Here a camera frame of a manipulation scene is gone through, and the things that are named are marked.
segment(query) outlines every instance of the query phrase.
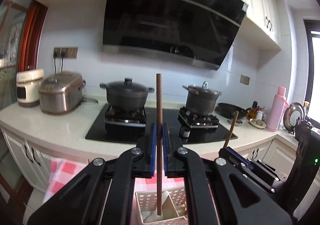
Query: wooden stick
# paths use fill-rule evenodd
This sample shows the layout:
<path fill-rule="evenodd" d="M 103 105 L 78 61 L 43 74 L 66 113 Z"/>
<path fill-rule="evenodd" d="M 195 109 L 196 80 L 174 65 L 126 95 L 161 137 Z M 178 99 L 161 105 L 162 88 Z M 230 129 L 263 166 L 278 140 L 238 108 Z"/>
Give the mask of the wooden stick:
<path fill-rule="evenodd" d="M 229 140 L 230 140 L 230 138 L 232 136 L 233 128 L 235 127 L 236 121 L 238 119 L 238 114 L 239 114 L 239 112 L 235 111 L 235 115 L 233 116 L 233 122 L 231 124 L 228 137 L 226 138 L 226 141 L 224 142 L 224 145 L 223 145 L 224 148 L 226 148 L 228 146 L 228 144 L 229 144 Z"/>
<path fill-rule="evenodd" d="M 162 200 L 162 84 L 157 74 L 157 214 L 161 215 Z"/>

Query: electrical outlet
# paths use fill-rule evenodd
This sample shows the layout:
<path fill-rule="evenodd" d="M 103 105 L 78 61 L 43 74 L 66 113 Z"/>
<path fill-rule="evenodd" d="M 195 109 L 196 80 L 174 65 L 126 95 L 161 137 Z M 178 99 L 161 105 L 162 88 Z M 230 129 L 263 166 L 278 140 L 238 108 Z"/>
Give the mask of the electrical outlet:
<path fill-rule="evenodd" d="M 61 58 L 61 54 L 64 54 L 63 58 L 77 58 L 78 48 L 77 47 L 56 47 L 53 49 L 53 57 Z"/>
<path fill-rule="evenodd" d="M 249 82 L 250 82 L 250 77 L 245 76 L 245 75 L 241 75 L 240 83 L 243 83 L 245 85 L 249 85 Z"/>

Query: rice cooker lid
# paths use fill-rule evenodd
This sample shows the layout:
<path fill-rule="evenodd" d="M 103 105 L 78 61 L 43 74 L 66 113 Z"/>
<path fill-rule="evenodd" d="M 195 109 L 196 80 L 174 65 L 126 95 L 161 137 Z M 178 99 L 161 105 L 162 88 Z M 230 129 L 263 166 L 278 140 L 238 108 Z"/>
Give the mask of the rice cooker lid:
<path fill-rule="evenodd" d="M 33 69 L 17 73 L 17 83 L 27 83 L 44 78 L 43 69 Z"/>
<path fill-rule="evenodd" d="M 39 87 L 40 93 L 61 93 L 73 86 L 83 85 L 82 75 L 75 72 L 60 72 L 43 80 Z"/>

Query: black glass cooktop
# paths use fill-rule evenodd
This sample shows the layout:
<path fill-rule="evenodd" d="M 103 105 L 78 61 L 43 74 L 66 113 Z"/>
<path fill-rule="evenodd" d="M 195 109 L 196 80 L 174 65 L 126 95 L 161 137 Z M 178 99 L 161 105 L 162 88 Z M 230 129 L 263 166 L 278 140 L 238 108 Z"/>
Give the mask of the black glass cooktop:
<path fill-rule="evenodd" d="M 107 125 L 105 126 L 105 112 L 108 109 L 108 104 L 106 104 L 93 125 L 91 126 L 89 132 L 85 136 L 86 139 L 117 142 L 117 143 L 130 143 L 134 144 L 137 142 L 139 137 L 148 135 L 150 133 L 150 128 L 152 123 L 156 123 L 156 109 L 155 108 L 145 108 L 147 115 L 147 123 L 145 128 L 137 127 L 127 127 L 119 125 Z M 178 120 L 179 110 L 163 110 L 163 122 L 168 124 L 169 132 L 171 136 L 178 136 L 182 124 Z M 218 128 L 194 128 L 191 129 L 188 139 L 183 139 L 183 144 L 195 144 L 195 143 L 206 143 L 225 140 L 228 135 L 229 130 L 227 130 L 221 124 Z M 238 138 L 236 135 L 232 134 L 231 139 Z"/>

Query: range hood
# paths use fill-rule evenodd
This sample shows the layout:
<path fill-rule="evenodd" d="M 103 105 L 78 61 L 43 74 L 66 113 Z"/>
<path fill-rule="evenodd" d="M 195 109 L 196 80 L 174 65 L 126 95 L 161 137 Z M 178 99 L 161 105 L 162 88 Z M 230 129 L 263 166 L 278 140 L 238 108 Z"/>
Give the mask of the range hood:
<path fill-rule="evenodd" d="M 217 70 L 246 9 L 241 0 L 107 0 L 103 44 Z"/>

